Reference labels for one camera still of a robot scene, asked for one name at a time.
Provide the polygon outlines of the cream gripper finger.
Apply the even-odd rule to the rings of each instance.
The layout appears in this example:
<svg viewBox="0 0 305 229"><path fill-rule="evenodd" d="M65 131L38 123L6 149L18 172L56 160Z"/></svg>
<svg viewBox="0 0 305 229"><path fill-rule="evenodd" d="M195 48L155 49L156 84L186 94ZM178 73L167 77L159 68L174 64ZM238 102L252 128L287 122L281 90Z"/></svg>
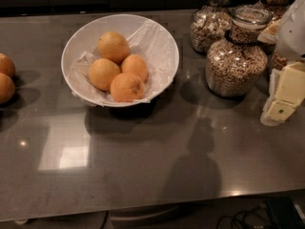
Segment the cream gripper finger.
<svg viewBox="0 0 305 229"><path fill-rule="evenodd" d="M272 70L267 99L260 117L266 126L285 123L305 99L305 64L293 62Z"/></svg>

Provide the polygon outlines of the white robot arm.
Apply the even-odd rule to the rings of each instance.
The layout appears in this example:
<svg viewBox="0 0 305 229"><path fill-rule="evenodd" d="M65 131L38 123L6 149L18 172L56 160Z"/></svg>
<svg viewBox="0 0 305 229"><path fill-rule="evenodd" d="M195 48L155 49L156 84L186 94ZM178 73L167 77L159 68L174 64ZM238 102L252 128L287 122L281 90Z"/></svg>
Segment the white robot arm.
<svg viewBox="0 0 305 229"><path fill-rule="evenodd" d="M288 62L272 70L260 122L266 126L284 123L305 99L305 0L295 0L280 20L275 50Z"/></svg>

